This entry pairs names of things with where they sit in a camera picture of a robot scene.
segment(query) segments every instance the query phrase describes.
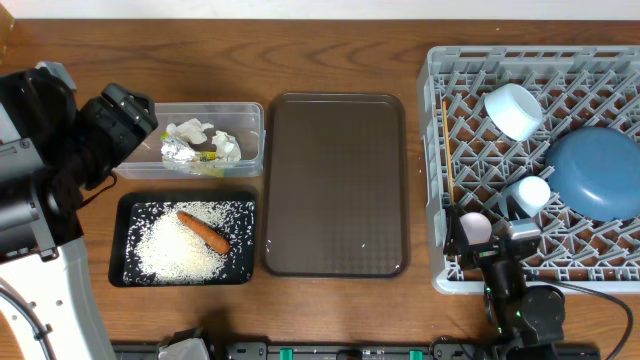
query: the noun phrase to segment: wood grain surface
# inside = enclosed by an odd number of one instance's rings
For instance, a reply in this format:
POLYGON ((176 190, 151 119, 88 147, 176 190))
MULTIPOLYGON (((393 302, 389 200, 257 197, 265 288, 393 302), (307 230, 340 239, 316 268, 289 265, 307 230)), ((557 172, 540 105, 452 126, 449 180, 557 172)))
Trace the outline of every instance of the wood grain surface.
POLYGON ((11 29, 13 29, 14 22, 13 16, 0 4, 0 65, 2 64, 4 53, 7 50, 7 39, 9 38, 11 29))
MULTIPOLYGON (((521 21, 19 21, 2 74, 38 60, 63 62, 79 104, 109 82, 156 102, 257 101, 288 91, 371 92, 398 97, 406 111, 411 264, 393 280, 323 280, 255 275, 236 287, 117 289, 107 280, 116 204, 140 190, 253 188, 263 179, 128 181, 80 211, 98 308, 114 341, 159 341, 197 325, 219 340, 237 335, 289 342, 427 343, 439 335, 486 339, 480 296, 445 296, 431 285, 423 150, 416 77, 437 45, 640 44, 638 22, 521 21)), ((636 313, 640 296, 622 296, 636 313)), ((624 312, 604 300, 569 296, 571 342, 619 340, 624 312)), ((640 358, 636 326, 619 359, 640 358)), ((0 322, 0 359, 19 349, 0 322)))

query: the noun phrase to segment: brown tray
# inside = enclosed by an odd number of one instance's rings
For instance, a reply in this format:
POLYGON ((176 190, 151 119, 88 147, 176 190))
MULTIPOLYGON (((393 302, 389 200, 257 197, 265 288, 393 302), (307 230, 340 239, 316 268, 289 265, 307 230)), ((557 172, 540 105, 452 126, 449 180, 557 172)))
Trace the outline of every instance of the brown tray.
POLYGON ((400 101, 389 95, 285 94, 273 109, 267 268, 289 276, 400 274, 409 262, 400 101))

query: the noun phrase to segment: black tray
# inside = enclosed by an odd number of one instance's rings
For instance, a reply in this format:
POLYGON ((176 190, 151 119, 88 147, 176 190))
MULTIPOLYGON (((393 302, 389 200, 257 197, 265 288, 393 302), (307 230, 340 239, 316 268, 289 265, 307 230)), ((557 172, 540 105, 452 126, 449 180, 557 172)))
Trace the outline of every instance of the black tray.
POLYGON ((404 109, 375 94, 285 94, 267 139, 267 269, 391 278, 409 263, 404 109))
MULTIPOLYGON (((162 215, 146 214, 147 218, 159 217, 162 215)), ((111 261, 109 264, 109 282, 116 287, 148 287, 148 286, 190 286, 190 285, 238 285, 243 284, 251 278, 253 273, 253 252, 255 247, 255 229, 256 229, 256 206, 255 197, 249 192, 229 192, 229 191, 188 191, 188 192, 142 192, 130 193, 123 196, 118 203, 118 212, 116 215, 116 227, 113 236, 113 246, 111 248, 111 261), (132 274, 135 278, 140 276, 140 272, 136 269, 135 264, 131 260, 126 261, 126 246, 129 226, 132 219, 132 209, 136 204, 149 202, 192 202, 192 201, 243 201, 253 203, 252 211, 246 215, 247 224, 239 224, 239 233, 246 233, 247 236, 240 243, 233 244, 233 247, 239 246, 240 249, 234 252, 234 256, 228 256, 224 267, 220 270, 219 276, 205 281, 204 283, 184 283, 184 284, 149 284, 144 285, 136 281, 127 284, 124 279, 124 271, 132 274)), ((215 229, 225 238, 229 238, 223 229, 215 229)))

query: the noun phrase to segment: wooden stick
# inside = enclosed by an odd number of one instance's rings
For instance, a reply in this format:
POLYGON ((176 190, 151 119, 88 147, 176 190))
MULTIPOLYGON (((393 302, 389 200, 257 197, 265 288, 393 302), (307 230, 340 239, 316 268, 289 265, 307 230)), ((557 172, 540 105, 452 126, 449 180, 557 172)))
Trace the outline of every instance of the wooden stick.
POLYGON ((447 121, 447 103, 442 102, 442 127, 444 128, 444 150, 447 153, 447 172, 449 173, 449 197, 451 205, 455 204, 455 196, 453 194, 453 166, 451 166, 451 151, 449 151, 449 122, 447 121))

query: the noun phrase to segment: cable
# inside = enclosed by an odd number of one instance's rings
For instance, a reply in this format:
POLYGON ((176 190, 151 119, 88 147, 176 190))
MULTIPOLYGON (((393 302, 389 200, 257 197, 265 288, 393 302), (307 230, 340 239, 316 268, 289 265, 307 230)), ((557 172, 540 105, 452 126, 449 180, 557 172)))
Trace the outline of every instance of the cable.
POLYGON ((31 329, 33 329, 33 338, 40 342, 40 346, 42 346, 42 351, 44 352, 44 357, 47 360, 53 360, 55 357, 53 356, 53 350, 51 349, 51 344, 49 344, 49 339, 47 338, 46 329, 40 324, 37 318, 33 317, 29 310, 27 310, 19 301, 15 298, 7 289, 0 287, 0 297, 6 300, 9 304, 11 304, 19 313, 22 315, 25 320, 31 325, 31 329))
POLYGON ((109 186, 105 186, 104 188, 102 188, 102 190, 98 191, 97 193, 93 194, 91 197, 83 201, 82 204, 80 205, 80 209, 89 205, 89 203, 92 202, 95 198, 97 198, 98 195, 116 186, 116 183, 118 183, 118 175, 116 175, 116 173, 112 171, 111 173, 109 173, 109 176, 113 179, 113 184, 109 186))
POLYGON ((629 306, 624 303, 624 301, 622 301, 622 300, 620 300, 620 299, 618 299, 618 298, 616 298, 614 296, 611 296, 611 295, 608 295, 608 294, 605 294, 605 293, 601 293, 601 292, 596 291, 596 290, 583 288, 582 286, 577 286, 577 285, 573 285, 573 284, 567 284, 567 283, 564 283, 564 282, 561 282, 561 281, 556 281, 556 280, 544 279, 544 278, 541 278, 541 277, 538 277, 538 276, 533 276, 533 278, 535 280, 537 280, 537 281, 542 281, 542 282, 550 284, 550 285, 564 287, 564 288, 567 288, 567 289, 580 291, 580 292, 583 292, 585 294, 597 296, 599 298, 602 298, 602 299, 605 299, 605 300, 609 300, 609 301, 611 301, 611 302, 613 302, 615 304, 618 304, 621 308, 623 308, 624 311, 627 313, 627 328, 625 329, 624 334, 622 335, 622 338, 618 342, 618 345, 616 345, 616 347, 613 348, 613 351, 611 352, 611 354, 609 354, 609 356, 607 356, 606 360, 615 359, 616 355, 618 355, 618 353, 622 350, 624 345, 627 343, 627 340, 631 336, 631 330, 633 329, 633 312, 631 311, 629 306))

